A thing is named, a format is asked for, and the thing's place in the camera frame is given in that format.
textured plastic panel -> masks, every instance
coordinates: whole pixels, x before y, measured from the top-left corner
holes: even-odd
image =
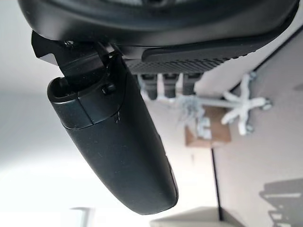
[[[205,72],[222,64],[226,59],[204,59],[170,62],[142,62],[141,60],[130,60],[126,64],[133,74],[140,73],[193,73]]]

chair caster wheel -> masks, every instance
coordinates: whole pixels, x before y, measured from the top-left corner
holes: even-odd
[[[251,135],[254,132],[254,128],[248,124],[246,125],[246,135]]]
[[[255,72],[250,73],[250,81],[253,81],[257,78],[257,74]]]
[[[273,103],[269,99],[266,99],[265,104],[263,106],[261,106],[260,108],[261,108],[261,110],[266,111],[266,110],[271,109],[272,107],[273,107]]]

floor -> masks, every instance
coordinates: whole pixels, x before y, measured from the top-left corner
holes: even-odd
[[[231,125],[232,142],[214,150],[223,217],[238,227],[303,226],[303,32],[258,69],[252,135]]]

cardboard box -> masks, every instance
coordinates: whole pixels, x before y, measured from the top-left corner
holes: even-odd
[[[229,125],[222,125],[221,119],[227,110],[219,107],[204,106],[205,117],[210,119],[210,127],[212,138],[206,140],[195,136],[188,126],[185,126],[185,143],[187,147],[215,148],[223,146],[231,142],[231,134]]]

screw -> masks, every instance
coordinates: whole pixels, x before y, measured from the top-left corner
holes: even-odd
[[[72,46],[72,45],[74,44],[74,41],[70,41],[70,40],[64,41],[64,44],[65,44],[66,46]]]

